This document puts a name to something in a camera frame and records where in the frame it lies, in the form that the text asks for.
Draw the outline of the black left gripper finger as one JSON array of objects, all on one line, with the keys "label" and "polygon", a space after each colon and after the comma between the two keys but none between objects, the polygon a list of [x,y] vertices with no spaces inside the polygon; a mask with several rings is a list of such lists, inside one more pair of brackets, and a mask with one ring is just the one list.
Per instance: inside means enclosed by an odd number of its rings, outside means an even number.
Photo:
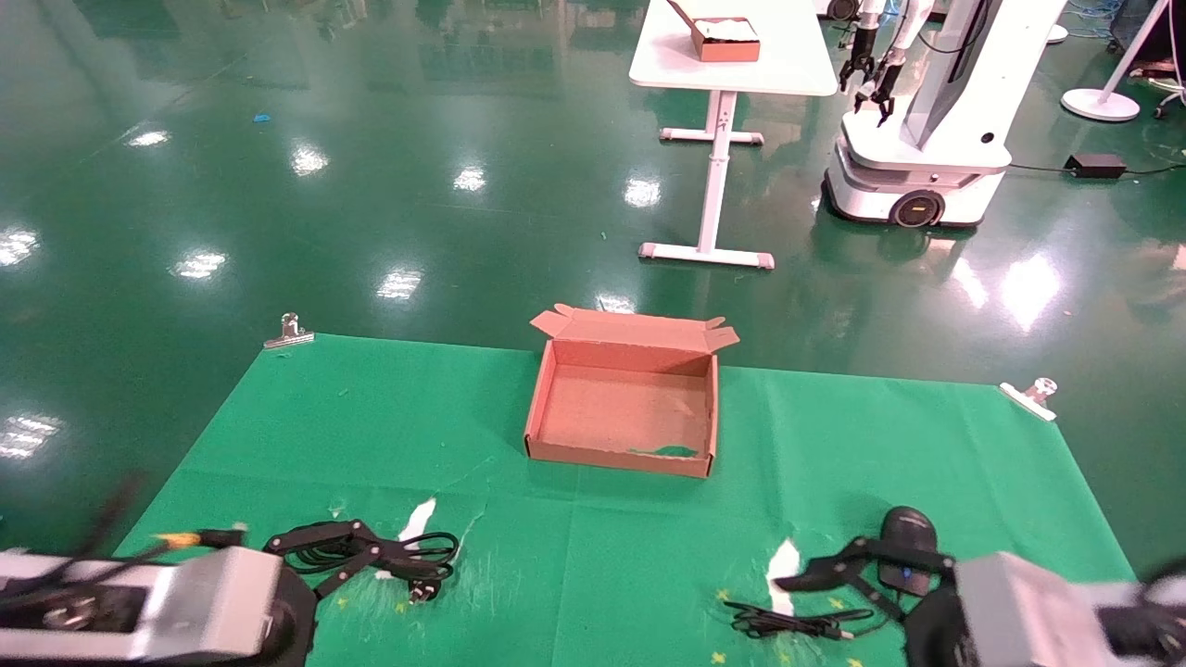
[{"label": "black left gripper finger", "polygon": [[363,521],[323,521],[270,536],[264,552],[274,555],[319,550],[334,557],[376,554],[376,535]]},{"label": "black left gripper finger", "polygon": [[366,567],[374,566],[374,563],[377,563],[381,555],[382,550],[380,548],[365,548],[361,550],[361,553],[347,558],[344,563],[338,564],[337,568],[334,568],[334,574],[331,574],[331,577],[327,577],[315,586],[315,599],[323,602],[326,597],[333,595],[347,579],[355,577],[355,574],[359,574]]}]

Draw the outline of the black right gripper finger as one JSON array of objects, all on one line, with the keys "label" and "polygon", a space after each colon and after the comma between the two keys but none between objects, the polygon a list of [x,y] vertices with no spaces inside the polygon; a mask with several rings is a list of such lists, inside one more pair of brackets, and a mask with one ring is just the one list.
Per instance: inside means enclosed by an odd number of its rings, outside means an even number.
[{"label": "black right gripper finger", "polygon": [[801,573],[776,578],[774,586],[788,592],[820,592],[847,586],[860,593],[876,593],[876,589],[863,579],[863,568],[871,564],[890,564],[912,573],[933,574],[940,582],[954,582],[952,557],[884,540],[852,540],[834,555],[809,559]]},{"label": "black right gripper finger", "polygon": [[907,612],[903,610],[901,603],[890,599],[890,596],[882,593],[878,587],[863,579],[863,568],[867,566],[868,564],[839,564],[839,578],[876,606],[887,621],[893,621],[894,623],[905,622]]}]

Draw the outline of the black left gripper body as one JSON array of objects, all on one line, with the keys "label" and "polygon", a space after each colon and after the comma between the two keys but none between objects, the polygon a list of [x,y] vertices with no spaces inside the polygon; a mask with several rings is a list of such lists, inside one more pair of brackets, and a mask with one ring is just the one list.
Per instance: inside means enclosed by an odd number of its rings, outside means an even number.
[{"label": "black left gripper body", "polygon": [[296,570],[250,560],[232,574],[232,666],[305,666],[318,599]]}]

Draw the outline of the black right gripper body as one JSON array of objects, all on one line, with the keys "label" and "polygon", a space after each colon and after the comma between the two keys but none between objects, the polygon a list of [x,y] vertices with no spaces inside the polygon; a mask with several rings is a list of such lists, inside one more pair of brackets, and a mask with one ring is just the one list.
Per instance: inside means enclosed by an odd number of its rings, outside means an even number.
[{"label": "black right gripper body", "polygon": [[956,587],[940,585],[906,614],[907,666],[963,666],[965,612]]}]

